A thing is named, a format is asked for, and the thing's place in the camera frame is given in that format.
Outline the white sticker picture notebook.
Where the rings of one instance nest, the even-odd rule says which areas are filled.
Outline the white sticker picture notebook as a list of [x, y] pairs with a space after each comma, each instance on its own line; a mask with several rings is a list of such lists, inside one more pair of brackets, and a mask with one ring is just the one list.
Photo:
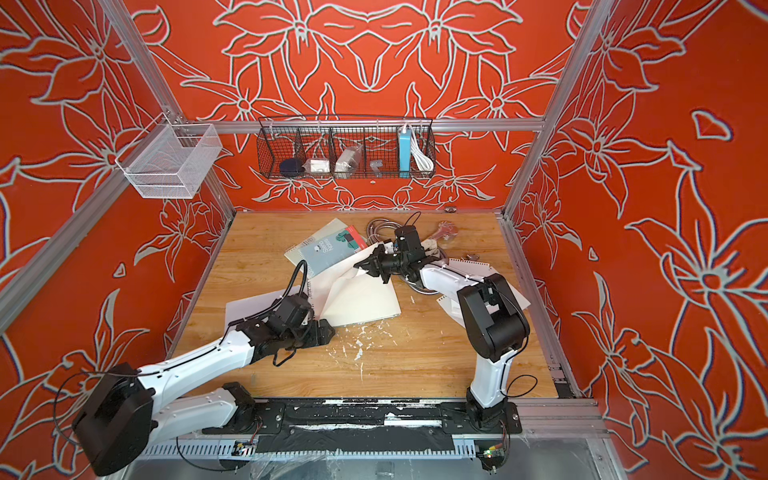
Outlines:
[[397, 317], [401, 307], [392, 283], [385, 283], [354, 265], [367, 259], [370, 246], [309, 279], [305, 292], [314, 318], [345, 327]]

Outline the teal steno notes notebook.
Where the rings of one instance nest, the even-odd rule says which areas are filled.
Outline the teal steno notes notebook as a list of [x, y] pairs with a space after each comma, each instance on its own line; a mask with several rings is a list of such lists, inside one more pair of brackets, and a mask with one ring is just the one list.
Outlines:
[[311, 240], [299, 248], [310, 276], [315, 276], [368, 247], [354, 226]]

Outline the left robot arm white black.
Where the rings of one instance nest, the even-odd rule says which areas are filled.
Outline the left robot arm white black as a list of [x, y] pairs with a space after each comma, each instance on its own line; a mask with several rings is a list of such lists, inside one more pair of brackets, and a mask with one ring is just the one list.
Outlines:
[[138, 369], [127, 363], [102, 373], [72, 421], [75, 441], [99, 477], [132, 463], [152, 443], [232, 423], [253, 399], [235, 386], [191, 396], [230, 371], [271, 359], [285, 364], [302, 349], [325, 346], [335, 334], [314, 313], [306, 291], [309, 268], [300, 261], [268, 307], [228, 323], [224, 335], [177, 358]]

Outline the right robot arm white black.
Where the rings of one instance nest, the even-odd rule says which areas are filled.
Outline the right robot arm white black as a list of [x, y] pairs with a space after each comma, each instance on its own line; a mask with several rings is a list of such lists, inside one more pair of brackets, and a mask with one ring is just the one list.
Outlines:
[[511, 364], [527, 347], [531, 328], [503, 275], [472, 273], [457, 261], [429, 255], [413, 225], [397, 228], [393, 241], [375, 246], [354, 267], [383, 283], [397, 276], [447, 298], [458, 309], [476, 353], [465, 404], [470, 425], [481, 432], [497, 427], [506, 433], [521, 431], [507, 388]]

